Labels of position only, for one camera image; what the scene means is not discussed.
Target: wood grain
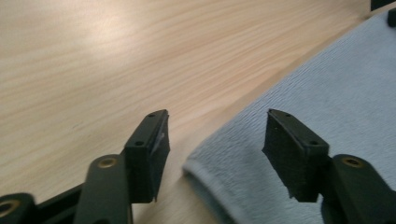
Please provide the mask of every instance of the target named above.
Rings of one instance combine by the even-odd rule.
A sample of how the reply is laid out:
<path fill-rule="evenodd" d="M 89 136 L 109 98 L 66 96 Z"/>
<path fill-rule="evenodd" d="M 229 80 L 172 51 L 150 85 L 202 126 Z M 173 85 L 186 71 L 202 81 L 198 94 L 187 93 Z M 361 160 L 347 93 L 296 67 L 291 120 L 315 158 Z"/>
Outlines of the wood grain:
<path fill-rule="evenodd" d="M 215 223 L 182 177 L 188 155 L 369 15 L 359 0 L 1 1 L 0 195 L 74 187 L 166 108 L 159 200 L 134 204 L 135 223 Z"/>

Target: light wood surface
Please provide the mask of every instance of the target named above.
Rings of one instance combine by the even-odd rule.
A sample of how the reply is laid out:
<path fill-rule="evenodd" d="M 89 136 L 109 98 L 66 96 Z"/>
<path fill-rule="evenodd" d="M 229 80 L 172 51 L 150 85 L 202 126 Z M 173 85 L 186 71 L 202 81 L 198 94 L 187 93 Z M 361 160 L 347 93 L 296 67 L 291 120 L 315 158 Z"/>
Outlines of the light wood surface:
<path fill-rule="evenodd" d="M 0 195 L 74 187 L 166 108 L 172 151 L 135 223 L 216 223 L 188 155 L 368 16 L 366 0 L 0 1 Z"/>

